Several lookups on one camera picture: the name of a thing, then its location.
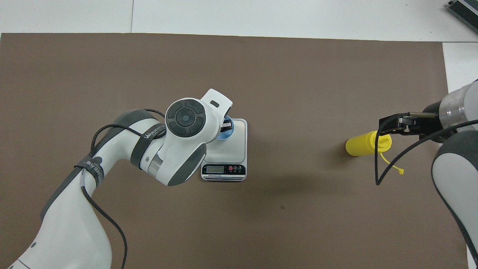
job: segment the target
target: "velcro strap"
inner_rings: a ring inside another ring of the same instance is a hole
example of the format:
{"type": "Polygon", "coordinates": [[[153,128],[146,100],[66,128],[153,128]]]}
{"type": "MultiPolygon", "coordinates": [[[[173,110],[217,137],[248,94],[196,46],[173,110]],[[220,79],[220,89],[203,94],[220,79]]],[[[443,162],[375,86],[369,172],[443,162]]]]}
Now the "velcro strap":
{"type": "Polygon", "coordinates": [[[90,156],[85,156],[75,165],[75,167],[82,167],[86,169],[95,178],[96,186],[98,187],[98,185],[105,178],[105,172],[103,171],[103,167],[101,167],[100,163],[101,158],[99,157],[93,159],[90,156]]]}
{"type": "Polygon", "coordinates": [[[163,137],[166,134],[166,125],[158,123],[149,128],[139,139],[131,152],[130,161],[137,168],[141,169],[140,162],[143,158],[146,149],[151,144],[151,141],[160,135],[163,137]]]}

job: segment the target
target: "brown table surface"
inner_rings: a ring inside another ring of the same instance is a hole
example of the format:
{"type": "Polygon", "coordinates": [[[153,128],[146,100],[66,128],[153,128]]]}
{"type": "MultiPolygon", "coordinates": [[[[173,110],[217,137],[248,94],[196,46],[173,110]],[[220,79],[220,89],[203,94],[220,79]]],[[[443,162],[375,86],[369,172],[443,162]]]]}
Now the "brown table surface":
{"type": "MultiPolygon", "coordinates": [[[[166,187],[120,161],[93,198],[127,236],[126,268],[466,268],[431,181],[439,144],[380,186],[373,157],[344,150],[379,118],[446,95],[440,43],[174,34],[2,34],[0,268],[98,128],[209,88],[248,121],[248,177],[166,187]]],[[[416,139],[394,136],[385,155],[416,139]]],[[[99,219],[119,268],[121,237],[99,219]]]]}

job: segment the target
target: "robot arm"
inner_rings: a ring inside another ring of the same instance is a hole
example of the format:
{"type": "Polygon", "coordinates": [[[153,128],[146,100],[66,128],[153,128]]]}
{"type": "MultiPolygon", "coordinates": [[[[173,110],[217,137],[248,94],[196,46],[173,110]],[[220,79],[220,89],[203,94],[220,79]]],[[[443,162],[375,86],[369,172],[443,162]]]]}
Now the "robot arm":
{"type": "Polygon", "coordinates": [[[380,119],[380,134],[419,135],[420,141],[400,153],[391,165],[420,143],[443,143],[432,164],[436,190],[454,216],[478,267],[478,80],[453,91],[419,113],[380,119]]]}
{"type": "Polygon", "coordinates": [[[432,179],[478,266],[478,131],[445,141],[433,161],[432,179]]]}
{"type": "Polygon", "coordinates": [[[120,116],[114,123],[131,131],[112,128],[92,145],[48,200],[33,243],[9,268],[109,269],[108,238],[81,187],[91,196],[119,159],[129,159],[167,186],[185,182],[206,155],[206,143],[219,134],[231,106],[227,97],[210,89],[200,100],[181,99],[171,105],[166,125],[145,110],[120,116]]]}

